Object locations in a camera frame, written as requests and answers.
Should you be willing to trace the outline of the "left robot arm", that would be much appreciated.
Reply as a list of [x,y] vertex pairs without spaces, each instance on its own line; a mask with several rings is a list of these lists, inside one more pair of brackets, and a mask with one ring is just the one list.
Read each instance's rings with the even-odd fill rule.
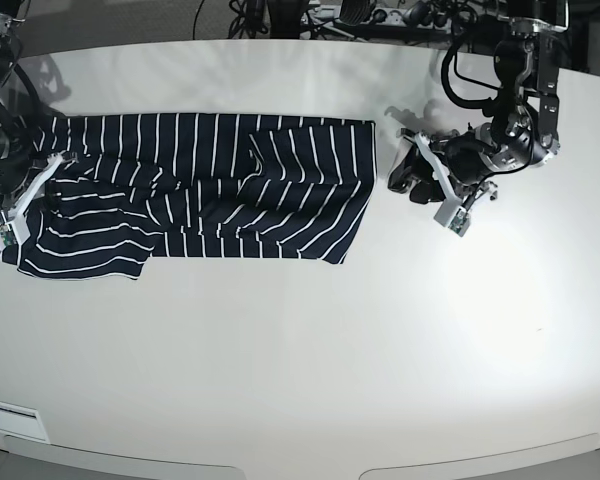
[[[494,177],[538,166],[560,149],[556,36],[569,26],[565,1],[503,1],[492,13],[455,36],[440,71],[444,93],[457,107],[478,110],[486,123],[465,133],[425,135],[394,167],[389,190],[407,193],[414,203],[441,202],[443,183],[464,206],[494,197]],[[493,67],[500,84],[492,97],[465,99],[450,78],[458,73],[459,50],[478,36],[495,39]]]

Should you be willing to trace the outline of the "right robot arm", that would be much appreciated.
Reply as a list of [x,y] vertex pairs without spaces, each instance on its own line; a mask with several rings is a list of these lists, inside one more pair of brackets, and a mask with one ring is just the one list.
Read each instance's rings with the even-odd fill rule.
[[[26,20],[28,1],[0,1],[0,94],[9,80],[17,78],[29,98],[34,120],[63,115],[42,103],[31,79],[19,65],[24,44],[18,28]],[[0,215],[15,205],[16,198],[41,172],[42,149],[34,144],[25,122],[9,110],[0,97]]]

